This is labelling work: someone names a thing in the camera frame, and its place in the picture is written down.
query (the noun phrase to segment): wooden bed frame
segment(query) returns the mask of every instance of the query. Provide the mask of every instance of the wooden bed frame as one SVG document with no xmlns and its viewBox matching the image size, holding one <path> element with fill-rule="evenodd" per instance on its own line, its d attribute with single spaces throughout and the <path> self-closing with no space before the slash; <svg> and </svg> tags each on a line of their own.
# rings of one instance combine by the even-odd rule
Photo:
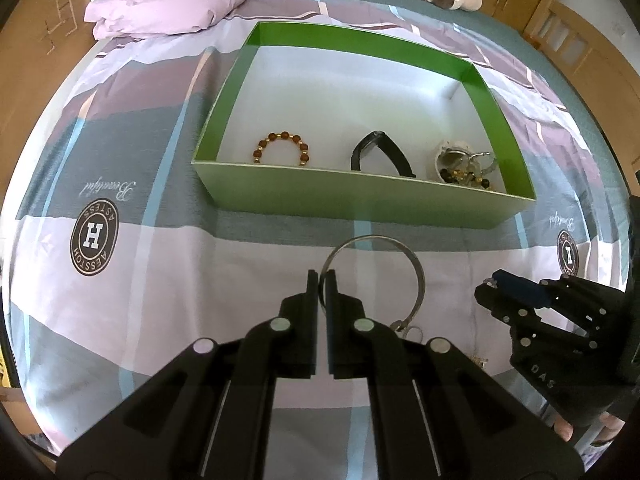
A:
<svg viewBox="0 0 640 480">
<path fill-rule="evenodd" d="M 591 23 L 558 0 L 541 0 L 524 32 L 574 86 L 640 195 L 640 75 Z"/>
</svg>

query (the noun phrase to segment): bedspread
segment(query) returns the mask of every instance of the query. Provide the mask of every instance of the bedspread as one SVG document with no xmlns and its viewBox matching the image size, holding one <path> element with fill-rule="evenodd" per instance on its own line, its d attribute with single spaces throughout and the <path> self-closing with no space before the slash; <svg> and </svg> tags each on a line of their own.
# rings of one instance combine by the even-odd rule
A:
<svg viewBox="0 0 640 480">
<path fill-rule="evenodd" d="M 535 206 L 489 231 L 291 218 L 216 208 L 190 161 L 212 102 L 259 20 L 356 27 L 474 63 L 514 131 Z M 118 210 L 108 265 L 85 276 L 70 236 L 96 198 Z M 546 82 L 507 51 L 454 23 L 356 0 L 247 0 L 216 26 L 112 40 L 89 65 L 50 134 L 5 251 L 4 314 L 37 420 L 65 447 L 195 339 L 243 337 L 304 290 L 338 243 L 368 233 L 402 240 L 426 273 L 415 323 L 467 354 L 510 369 L 508 327 L 473 290 L 503 268 L 532 280 L 560 273 L 557 241 L 577 243 L 579 276 L 623 288 L 626 225 L 616 225 L 580 131 Z M 415 298 L 402 253 L 363 242 L 336 260 L 340 290 L 380 322 Z M 556 326 L 566 320 L 542 314 Z M 320 342 L 326 328 L 319 323 Z M 278 380 L 265 478 L 375 478 L 366 382 Z"/>
</svg>

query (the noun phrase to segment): robotic hand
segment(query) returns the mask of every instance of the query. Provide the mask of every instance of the robotic hand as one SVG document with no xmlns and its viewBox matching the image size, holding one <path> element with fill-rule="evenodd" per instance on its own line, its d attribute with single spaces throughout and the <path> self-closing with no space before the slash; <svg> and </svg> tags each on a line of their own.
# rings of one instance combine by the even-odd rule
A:
<svg viewBox="0 0 640 480">
<path fill-rule="evenodd" d="M 508 324 L 511 364 L 573 426 L 607 411 L 626 420 L 637 400 L 640 322 L 633 294 L 563 275 L 540 284 L 497 270 L 476 300 Z M 568 332 L 536 313 L 552 308 L 574 323 Z"/>
</svg>

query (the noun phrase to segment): circular logo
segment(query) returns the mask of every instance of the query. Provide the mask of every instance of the circular logo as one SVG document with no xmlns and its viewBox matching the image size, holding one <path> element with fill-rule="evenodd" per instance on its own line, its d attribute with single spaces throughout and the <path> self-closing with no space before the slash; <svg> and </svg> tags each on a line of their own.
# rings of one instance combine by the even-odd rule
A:
<svg viewBox="0 0 640 480">
<path fill-rule="evenodd" d="M 563 274 L 577 276 L 580 266 L 578 247 L 567 231 L 560 231 L 558 235 L 558 263 Z"/>
<path fill-rule="evenodd" d="M 94 276 L 109 263 L 118 238 L 118 210 L 106 198 L 87 205 L 71 233 L 71 261 L 80 274 Z"/>
</svg>

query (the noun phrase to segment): logo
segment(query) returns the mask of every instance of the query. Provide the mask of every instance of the logo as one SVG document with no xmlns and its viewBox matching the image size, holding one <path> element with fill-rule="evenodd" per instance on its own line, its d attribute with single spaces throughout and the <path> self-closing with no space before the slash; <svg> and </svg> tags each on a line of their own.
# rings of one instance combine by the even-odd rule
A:
<svg viewBox="0 0 640 480">
<path fill-rule="evenodd" d="M 95 182 L 87 182 L 84 184 L 82 191 L 78 193 L 78 196 L 90 197 L 91 195 L 97 195 L 103 190 L 114 191 L 116 200 L 119 202 L 128 202 L 131 200 L 131 195 L 136 187 L 136 181 L 131 182 L 107 182 L 102 180 L 99 176 Z"/>
<path fill-rule="evenodd" d="M 87 205 L 71 233 L 71 261 L 80 274 L 95 276 L 109 263 L 118 238 L 118 210 L 106 198 Z"/>
<path fill-rule="evenodd" d="M 564 225 L 570 233 L 575 230 L 574 219 L 558 216 L 558 211 L 556 211 L 555 215 L 549 217 L 549 225 L 555 227 L 562 227 Z"/>
<path fill-rule="evenodd" d="M 578 247 L 567 231 L 560 231 L 558 235 L 558 263 L 563 274 L 577 276 L 580 266 Z"/>
</svg>

